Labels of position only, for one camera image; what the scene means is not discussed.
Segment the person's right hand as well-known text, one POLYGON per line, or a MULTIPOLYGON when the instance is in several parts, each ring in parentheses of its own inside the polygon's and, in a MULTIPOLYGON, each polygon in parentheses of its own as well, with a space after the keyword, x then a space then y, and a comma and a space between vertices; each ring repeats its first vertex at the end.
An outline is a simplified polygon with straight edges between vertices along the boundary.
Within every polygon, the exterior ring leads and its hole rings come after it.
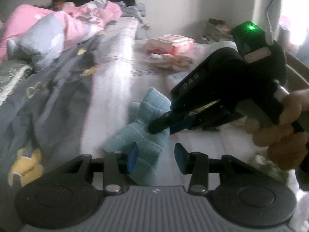
POLYGON ((282 170, 297 168, 308 154, 308 132, 296 133, 292 127, 303 112, 308 111, 308 89, 295 91, 283 101, 279 124, 261 127, 257 119, 248 117, 244 130, 252 134, 258 147, 267 147, 268 158, 282 170))

